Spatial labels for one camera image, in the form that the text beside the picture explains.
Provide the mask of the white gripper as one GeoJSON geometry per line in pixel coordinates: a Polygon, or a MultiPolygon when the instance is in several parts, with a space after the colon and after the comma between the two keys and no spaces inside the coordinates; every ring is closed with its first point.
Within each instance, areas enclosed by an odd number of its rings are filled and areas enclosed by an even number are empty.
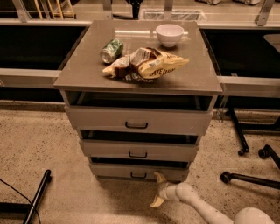
{"type": "Polygon", "coordinates": [[[160,172],[155,171],[154,175],[157,177],[159,188],[158,196],[155,196],[154,201],[150,204],[150,207],[160,207],[165,200],[178,201],[179,197],[176,194],[177,186],[173,183],[166,182],[165,176],[160,172]]]}

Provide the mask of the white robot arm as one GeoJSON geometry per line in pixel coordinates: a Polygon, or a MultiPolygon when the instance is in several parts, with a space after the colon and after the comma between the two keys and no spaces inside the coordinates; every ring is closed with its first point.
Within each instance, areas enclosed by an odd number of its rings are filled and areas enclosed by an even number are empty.
{"type": "Polygon", "coordinates": [[[205,202],[188,183],[173,184],[162,173],[155,171],[154,174],[158,189],[150,207],[160,207],[165,201],[171,200],[191,206],[206,224],[275,224],[264,211],[255,207],[245,207],[230,219],[205,202]]]}

